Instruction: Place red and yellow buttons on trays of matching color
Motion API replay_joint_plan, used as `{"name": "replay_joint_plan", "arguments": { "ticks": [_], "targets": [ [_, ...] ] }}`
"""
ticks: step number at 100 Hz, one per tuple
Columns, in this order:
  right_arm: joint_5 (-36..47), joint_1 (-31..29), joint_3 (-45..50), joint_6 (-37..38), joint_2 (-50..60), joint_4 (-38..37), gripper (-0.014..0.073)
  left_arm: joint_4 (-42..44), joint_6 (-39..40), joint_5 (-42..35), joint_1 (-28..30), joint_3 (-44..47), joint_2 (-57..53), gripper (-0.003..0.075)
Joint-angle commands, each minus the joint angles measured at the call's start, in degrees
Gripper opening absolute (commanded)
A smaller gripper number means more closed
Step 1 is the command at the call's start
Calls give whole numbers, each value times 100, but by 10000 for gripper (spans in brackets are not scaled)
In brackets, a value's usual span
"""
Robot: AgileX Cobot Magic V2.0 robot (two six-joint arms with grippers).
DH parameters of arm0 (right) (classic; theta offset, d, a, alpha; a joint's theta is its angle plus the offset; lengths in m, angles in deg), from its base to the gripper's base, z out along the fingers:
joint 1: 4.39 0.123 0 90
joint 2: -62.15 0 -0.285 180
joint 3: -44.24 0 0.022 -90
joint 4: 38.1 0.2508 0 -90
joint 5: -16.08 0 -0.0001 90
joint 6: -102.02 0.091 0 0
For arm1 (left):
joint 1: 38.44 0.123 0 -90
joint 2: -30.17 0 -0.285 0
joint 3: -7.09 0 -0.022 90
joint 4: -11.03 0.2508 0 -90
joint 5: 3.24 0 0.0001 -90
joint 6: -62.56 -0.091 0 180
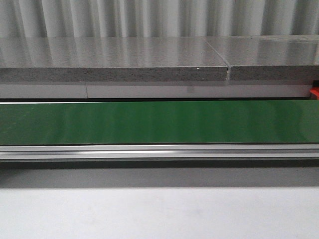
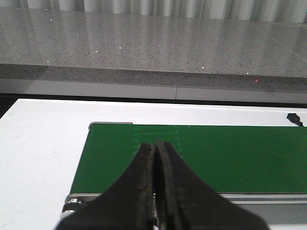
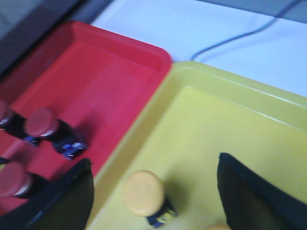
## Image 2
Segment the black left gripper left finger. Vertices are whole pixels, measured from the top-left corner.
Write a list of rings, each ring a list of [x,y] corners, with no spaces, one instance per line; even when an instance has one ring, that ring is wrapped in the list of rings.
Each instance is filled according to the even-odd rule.
[[[152,230],[154,146],[141,144],[123,174],[97,199],[65,217],[58,230]]]

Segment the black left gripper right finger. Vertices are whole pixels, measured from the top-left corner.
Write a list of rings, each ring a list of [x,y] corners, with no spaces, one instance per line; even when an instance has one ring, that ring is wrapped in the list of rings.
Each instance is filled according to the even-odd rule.
[[[267,230],[259,216],[202,181],[170,142],[156,140],[156,210],[161,230]]]

